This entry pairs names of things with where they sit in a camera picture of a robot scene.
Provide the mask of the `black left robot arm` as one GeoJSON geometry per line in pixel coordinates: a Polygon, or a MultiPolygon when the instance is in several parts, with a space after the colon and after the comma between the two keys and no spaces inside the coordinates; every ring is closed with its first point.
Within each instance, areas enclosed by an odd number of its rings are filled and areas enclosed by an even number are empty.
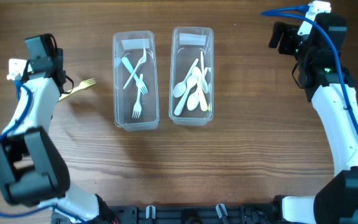
{"type": "Polygon", "coordinates": [[[29,37],[25,44],[30,58],[9,74],[18,105],[0,134],[0,191],[8,204],[30,210],[0,212],[0,217],[19,218],[51,209],[72,223],[111,223],[114,214],[101,197],[71,182],[68,167],[48,135],[54,107],[69,80],[63,50],[52,34],[29,37]]]}

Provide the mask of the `thin white spoon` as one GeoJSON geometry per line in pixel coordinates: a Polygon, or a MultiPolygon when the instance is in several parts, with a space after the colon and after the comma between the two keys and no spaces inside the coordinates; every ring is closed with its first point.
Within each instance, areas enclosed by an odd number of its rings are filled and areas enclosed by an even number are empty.
{"type": "Polygon", "coordinates": [[[186,90],[186,81],[187,81],[188,77],[192,74],[192,70],[197,65],[198,61],[199,61],[199,59],[196,58],[195,61],[193,62],[193,64],[191,65],[188,73],[186,74],[186,77],[184,78],[184,80],[175,85],[175,87],[173,89],[173,96],[175,98],[179,98],[184,94],[184,92],[186,90]]]}
{"type": "Polygon", "coordinates": [[[195,110],[196,107],[198,105],[200,105],[199,99],[198,99],[198,94],[196,91],[188,97],[186,105],[187,105],[187,108],[189,111],[195,110]]]}
{"type": "Polygon", "coordinates": [[[200,52],[200,59],[201,59],[201,87],[205,94],[208,93],[208,84],[205,79],[206,75],[206,67],[204,66],[204,55],[203,51],[200,52]]]}

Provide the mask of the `yellow plastic fork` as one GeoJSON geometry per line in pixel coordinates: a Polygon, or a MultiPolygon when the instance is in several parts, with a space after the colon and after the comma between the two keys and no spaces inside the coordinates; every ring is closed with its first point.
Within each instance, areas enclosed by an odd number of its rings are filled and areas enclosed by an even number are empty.
{"type": "Polygon", "coordinates": [[[83,80],[80,82],[80,84],[77,87],[74,87],[74,89],[72,89],[72,91],[70,93],[62,94],[61,97],[59,98],[59,101],[62,101],[65,98],[69,97],[70,95],[72,95],[80,90],[84,90],[84,89],[94,85],[95,83],[96,83],[96,80],[94,78],[83,80]]]}

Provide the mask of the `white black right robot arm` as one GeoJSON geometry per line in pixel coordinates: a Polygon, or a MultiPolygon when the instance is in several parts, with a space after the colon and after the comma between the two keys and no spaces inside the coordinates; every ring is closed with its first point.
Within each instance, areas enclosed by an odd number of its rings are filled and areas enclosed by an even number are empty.
{"type": "Polygon", "coordinates": [[[316,195],[276,196],[271,219],[358,223],[358,104],[352,75],[340,62],[346,21],[329,12],[313,14],[306,5],[266,15],[301,21],[300,26],[275,23],[269,46],[295,57],[295,83],[319,115],[334,163],[334,178],[316,195]]]}

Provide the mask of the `yellow plastic spoon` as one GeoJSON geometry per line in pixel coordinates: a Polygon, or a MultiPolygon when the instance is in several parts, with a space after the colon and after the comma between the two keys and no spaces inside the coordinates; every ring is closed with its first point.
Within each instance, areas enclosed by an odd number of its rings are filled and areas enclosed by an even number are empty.
{"type": "Polygon", "coordinates": [[[192,69],[192,74],[196,75],[197,77],[197,89],[196,92],[198,94],[199,104],[202,111],[208,110],[208,104],[206,102],[206,98],[204,95],[204,92],[202,90],[202,84],[201,84],[201,78],[202,78],[202,72],[198,67],[194,67],[192,69]]]}

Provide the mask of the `thin white plastic fork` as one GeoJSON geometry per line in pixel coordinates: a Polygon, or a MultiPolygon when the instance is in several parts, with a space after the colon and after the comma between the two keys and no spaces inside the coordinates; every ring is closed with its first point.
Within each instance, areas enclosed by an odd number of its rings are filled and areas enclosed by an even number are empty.
{"type": "MultiPolygon", "coordinates": [[[[129,82],[130,82],[133,78],[135,79],[136,85],[137,85],[137,87],[138,87],[138,85],[139,85],[139,78],[135,77],[136,71],[137,71],[137,69],[138,69],[143,63],[146,62],[146,60],[147,60],[146,51],[145,51],[145,48],[143,48],[143,56],[141,56],[141,58],[140,58],[139,61],[137,62],[137,65],[135,66],[135,68],[132,69],[131,75],[130,75],[130,77],[127,79],[127,81],[126,81],[126,83],[125,83],[123,89],[125,89],[125,88],[128,86],[129,82]]],[[[143,91],[143,92],[146,92],[146,91],[147,91],[147,88],[145,87],[145,83],[144,83],[143,81],[142,81],[142,84],[143,84],[142,91],[143,91]]]]}

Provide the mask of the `thick white plastic fork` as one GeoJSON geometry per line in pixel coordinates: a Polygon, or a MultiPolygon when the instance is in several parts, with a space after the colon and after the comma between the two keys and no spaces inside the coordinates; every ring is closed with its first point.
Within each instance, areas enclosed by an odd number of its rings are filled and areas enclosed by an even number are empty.
{"type": "Polygon", "coordinates": [[[126,81],[126,84],[124,85],[123,89],[125,89],[129,82],[134,79],[135,80],[135,84],[137,87],[140,88],[140,92],[143,94],[148,93],[147,87],[145,85],[145,83],[143,81],[140,81],[139,77],[136,74],[136,70],[138,69],[138,67],[140,65],[142,65],[144,62],[146,62],[146,58],[142,57],[139,59],[137,65],[135,68],[132,67],[132,64],[130,63],[129,59],[127,57],[123,57],[122,58],[122,63],[124,64],[124,66],[128,69],[128,71],[131,73],[130,77],[128,78],[128,80],[126,81]]]}

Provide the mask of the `thick white plastic spoon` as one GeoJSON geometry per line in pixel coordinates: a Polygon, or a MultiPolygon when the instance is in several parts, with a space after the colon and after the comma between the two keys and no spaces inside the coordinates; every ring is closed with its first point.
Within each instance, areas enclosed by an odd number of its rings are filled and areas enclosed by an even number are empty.
{"type": "Polygon", "coordinates": [[[186,81],[186,90],[174,110],[175,116],[181,115],[181,112],[183,111],[186,99],[188,98],[189,92],[196,85],[196,83],[197,83],[196,75],[190,75],[186,81]]]}

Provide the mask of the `clear white plastic fork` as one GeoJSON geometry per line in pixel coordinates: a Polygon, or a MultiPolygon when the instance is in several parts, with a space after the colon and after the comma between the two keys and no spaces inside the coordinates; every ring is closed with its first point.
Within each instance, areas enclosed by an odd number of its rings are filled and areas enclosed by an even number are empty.
{"type": "Polygon", "coordinates": [[[140,96],[141,96],[142,87],[143,87],[142,80],[143,80],[143,74],[141,74],[140,78],[139,78],[139,85],[138,85],[138,90],[137,90],[137,99],[135,101],[135,104],[134,104],[134,107],[133,107],[133,110],[132,110],[132,117],[134,119],[138,119],[140,117],[140,114],[141,114],[141,111],[142,111],[142,107],[141,107],[141,104],[140,104],[140,96]]]}

